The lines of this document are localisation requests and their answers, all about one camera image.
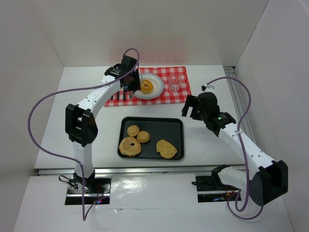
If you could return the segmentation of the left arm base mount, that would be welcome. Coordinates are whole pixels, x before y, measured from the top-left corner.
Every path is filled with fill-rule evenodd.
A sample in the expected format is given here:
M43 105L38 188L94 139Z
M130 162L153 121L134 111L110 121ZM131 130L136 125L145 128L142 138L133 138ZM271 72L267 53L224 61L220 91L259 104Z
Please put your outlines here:
M78 183L71 176L60 175L58 179L60 182L67 184L65 205L82 205L82 184ZM110 178L96 179L93 187L84 187L85 205L91 205L92 203L98 205L110 204L110 191Z

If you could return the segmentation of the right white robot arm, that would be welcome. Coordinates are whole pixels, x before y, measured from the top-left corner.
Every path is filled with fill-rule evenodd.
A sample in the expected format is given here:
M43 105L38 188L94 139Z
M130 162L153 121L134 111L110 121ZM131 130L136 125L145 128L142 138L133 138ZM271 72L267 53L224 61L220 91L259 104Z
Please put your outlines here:
M192 108L192 119L203 121L206 128L228 144L245 163L243 172L229 165L217 167L215 171L222 184L238 188L245 195L245 203L253 201L258 206L264 206L288 192L287 164L263 152L229 113L220 110L214 93L188 95L182 116L187 115L189 108Z

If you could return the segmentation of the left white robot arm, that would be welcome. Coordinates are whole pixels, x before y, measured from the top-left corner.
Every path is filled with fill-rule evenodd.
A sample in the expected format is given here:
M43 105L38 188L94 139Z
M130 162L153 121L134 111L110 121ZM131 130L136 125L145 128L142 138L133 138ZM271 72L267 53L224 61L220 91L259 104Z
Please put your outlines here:
M95 185L95 169L92 163L92 143L98 135L96 116L106 102L120 89L140 89L138 60L123 55L121 63L109 67L104 73L99 88L76 105L69 104L65 110L65 132L72 142L75 165L73 178L92 190Z

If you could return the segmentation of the oval speckled bread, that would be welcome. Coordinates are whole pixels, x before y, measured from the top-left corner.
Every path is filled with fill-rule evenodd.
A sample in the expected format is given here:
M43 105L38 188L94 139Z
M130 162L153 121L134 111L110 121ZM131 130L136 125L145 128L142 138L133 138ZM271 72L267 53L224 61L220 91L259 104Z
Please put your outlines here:
M177 153L177 149L166 140L159 140L157 142L156 151L165 159L171 159Z

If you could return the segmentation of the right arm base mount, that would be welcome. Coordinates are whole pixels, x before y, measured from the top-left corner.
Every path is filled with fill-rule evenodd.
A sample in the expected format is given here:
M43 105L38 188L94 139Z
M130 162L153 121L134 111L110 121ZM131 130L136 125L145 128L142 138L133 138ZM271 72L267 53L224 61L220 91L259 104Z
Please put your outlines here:
M197 189L197 200L199 203L208 202L226 202L229 197L234 201L238 188L234 186L224 185L219 179L218 173L229 165L220 165L207 176L196 176L196 180L192 185Z

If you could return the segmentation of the orange glazed donut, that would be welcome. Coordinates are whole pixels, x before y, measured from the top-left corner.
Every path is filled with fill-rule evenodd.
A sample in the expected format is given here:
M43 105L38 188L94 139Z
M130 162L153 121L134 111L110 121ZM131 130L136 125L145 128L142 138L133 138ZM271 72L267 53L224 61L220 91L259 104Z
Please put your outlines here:
M153 88L154 88L152 82L147 80L147 79L143 80L143 82L141 83L140 87L141 87L140 91L143 94L151 94L152 91L153 91Z

